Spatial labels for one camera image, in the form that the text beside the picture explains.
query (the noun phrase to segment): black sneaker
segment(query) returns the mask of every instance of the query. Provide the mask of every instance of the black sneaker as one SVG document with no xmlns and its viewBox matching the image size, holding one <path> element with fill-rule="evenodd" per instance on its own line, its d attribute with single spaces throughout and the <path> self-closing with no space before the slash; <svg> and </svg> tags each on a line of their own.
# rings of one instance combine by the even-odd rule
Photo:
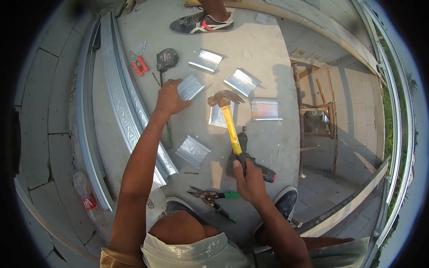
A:
<svg viewBox="0 0 429 268">
<path fill-rule="evenodd" d="M 198 8 L 203 12 L 173 21 L 170 24 L 170 29 L 179 34 L 227 32 L 232 30 L 234 20 L 231 12 L 228 12 L 230 17 L 227 21 L 217 21 L 208 15 L 205 9 L 202 9 L 200 6 Z"/>
<path fill-rule="evenodd" d="M 202 225 L 208 225 L 207 222 L 203 219 L 201 219 L 196 213 L 195 211 L 193 211 L 193 209 L 191 208 L 190 205 L 188 205 L 188 203 L 186 203 L 185 201 L 183 201 L 180 198 L 177 197 L 167 197 L 165 198 L 165 201 L 167 203 L 167 207 L 165 209 L 165 213 L 167 215 L 172 214 L 178 210 L 184 210 L 187 213 L 189 213 L 192 217 L 194 217 L 200 224 Z"/>
<path fill-rule="evenodd" d="M 289 223 L 290 219 L 292 218 L 292 215 L 290 213 L 292 212 L 297 197 L 298 191 L 296 190 L 296 188 L 293 186 L 289 186 L 283 189 L 283 191 L 281 191 L 273 200 L 275 207 Z M 262 244 L 259 238 L 263 229 L 264 224 L 261 223 L 255 231 L 254 237 L 258 244 Z"/>
</svg>

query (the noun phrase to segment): plastic bottle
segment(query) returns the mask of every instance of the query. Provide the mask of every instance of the plastic bottle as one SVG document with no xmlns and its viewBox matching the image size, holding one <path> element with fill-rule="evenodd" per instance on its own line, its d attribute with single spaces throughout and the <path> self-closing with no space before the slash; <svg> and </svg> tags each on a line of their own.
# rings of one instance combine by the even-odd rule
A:
<svg viewBox="0 0 429 268">
<path fill-rule="evenodd" d="M 98 208 L 97 201 L 91 193 L 91 187 L 87 176 L 82 172 L 77 172 L 73 175 L 73 182 L 75 184 L 76 191 L 82 198 L 82 202 L 85 205 L 89 218 L 91 218 L 95 226 L 101 228 L 105 225 L 104 215 Z"/>
</svg>

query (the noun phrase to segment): yellow hammer handle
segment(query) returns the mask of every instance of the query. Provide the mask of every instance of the yellow hammer handle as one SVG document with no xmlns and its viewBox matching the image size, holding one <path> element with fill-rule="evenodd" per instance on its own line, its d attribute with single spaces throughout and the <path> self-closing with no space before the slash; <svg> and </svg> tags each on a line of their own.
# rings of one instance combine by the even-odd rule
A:
<svg viewBox="0 0 429 268">
<path fill-rule="evenodd" d="M 227 124 L 228 132 L 230 133 L 231 144 L 233 146 L 233 151 L 235 155 L 242 153 L 239 139 L 237 137 L 236 127 L 234 126 L 233 115 L 231 113 L 231 108 L 229 105 L 222 107 L 222 113 L 225 117 L 225 122 Z"/>
</svg>

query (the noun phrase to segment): red stripe on shoe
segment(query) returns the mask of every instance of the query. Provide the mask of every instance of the red stripe on shoe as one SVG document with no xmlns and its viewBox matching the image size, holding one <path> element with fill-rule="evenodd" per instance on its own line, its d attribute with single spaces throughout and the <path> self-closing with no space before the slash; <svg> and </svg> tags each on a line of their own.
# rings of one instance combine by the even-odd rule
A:
<svg viewBox="0 0 429 268">
<path fill-rule="evenodd" d="M 202 26 L 203 26 L 205 29 L 208 29 L 209 31 L 213 31 L 213 29 L 212 29 L 212 28 L 210 28 L 209 26 L 207 26 L 207 24 L 205 23 L 205 21 L 202 21 Z"/>
</svg>

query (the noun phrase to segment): hammer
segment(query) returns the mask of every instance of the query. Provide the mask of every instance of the hammer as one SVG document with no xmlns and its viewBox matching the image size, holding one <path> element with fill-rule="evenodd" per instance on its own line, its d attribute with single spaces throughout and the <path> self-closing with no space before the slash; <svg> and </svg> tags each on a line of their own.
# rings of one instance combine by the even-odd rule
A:
<svg viewBox="0 0 429 268">
<path fill-rule="evenodd" d="M 233 115 L 231 113 L 231 101 L 236 104 L 244 103 L 244 100 L 236 93 L 230 90 L 221 90 L 218 91 L 214 96 L 211 96 L 207 99 L 209 106 L 213 107 L 218 105 L 222 109 L 222 113 L 225 117 L 225 122 L 227 124 L 228 132 L 230 133 L 231 144 L 233 146 L 233 152 L 236 156 L 236 159 L 240 161 L 243 167 L 243 174 L 246 176 L 246 162 L 244 154 L 242 153 L 239 139 L 237 137 L 236 127 L 234 126 Z"/>
</svg>

